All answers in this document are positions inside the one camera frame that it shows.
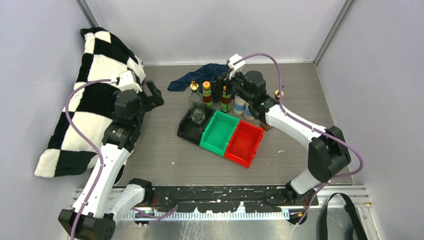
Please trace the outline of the clear glass cruet gold spout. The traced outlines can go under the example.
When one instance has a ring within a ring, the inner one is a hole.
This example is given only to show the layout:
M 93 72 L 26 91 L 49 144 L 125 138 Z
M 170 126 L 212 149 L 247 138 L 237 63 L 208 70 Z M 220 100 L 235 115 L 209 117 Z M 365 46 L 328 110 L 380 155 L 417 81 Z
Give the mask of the clear glass cruet gold spout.
M 190 116 L 194 123 L 200 125 L 206 118 L 203 95 L 199 93 L 199 84 L 193 78 L 189 88 L 191 94 L 188 97 Z

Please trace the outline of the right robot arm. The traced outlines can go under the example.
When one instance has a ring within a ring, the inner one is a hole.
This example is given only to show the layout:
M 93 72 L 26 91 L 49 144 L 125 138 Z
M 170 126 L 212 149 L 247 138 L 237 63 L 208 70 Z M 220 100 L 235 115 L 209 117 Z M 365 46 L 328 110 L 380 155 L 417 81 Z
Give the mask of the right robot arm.
M 233 76 L 225 72 L 216 78 L 216 90 L 219 94 L 241 97 L 255 119 L 281 130 L 307 149 L 307 168 L 282 191 L 283 198 L 291 205 L 299 205 L 315 186 L 326 183 L 351 162 L 349 150 L 343 145 L 342 131 L 336 126 L 325 128 L 313 124 L 281 107 L 267 93 L 261 72 L 251 70 Z

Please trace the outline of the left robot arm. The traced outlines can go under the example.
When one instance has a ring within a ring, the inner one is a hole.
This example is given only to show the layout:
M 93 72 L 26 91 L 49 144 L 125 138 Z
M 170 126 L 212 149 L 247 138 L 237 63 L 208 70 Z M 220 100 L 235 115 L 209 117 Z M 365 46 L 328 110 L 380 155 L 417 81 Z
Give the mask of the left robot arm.
M 102 146 L 97 147 L 73 123 L 69 113 L 72 97 L 85 87 L 99 83 L 90 81 L 75 89 L 65 104 L 65 115 L 69 125 L 95 150 L 98 160 L 83 191 L 71 209 L 62 209 L 58 221 L 70 239 L 110 240 L 116 225 L 136 205 L 148 207 L 154 199 L 152 183 L 134 178 L 113 200 L 108 200 L 118 173 L 129 158 L 140 137 L 146 112 L 164 104 L 162 93 L 151 80 L 146 86 L 148 96 L 136 82 L 118 83 L 114 92 L 112 123 L 104 131 Z

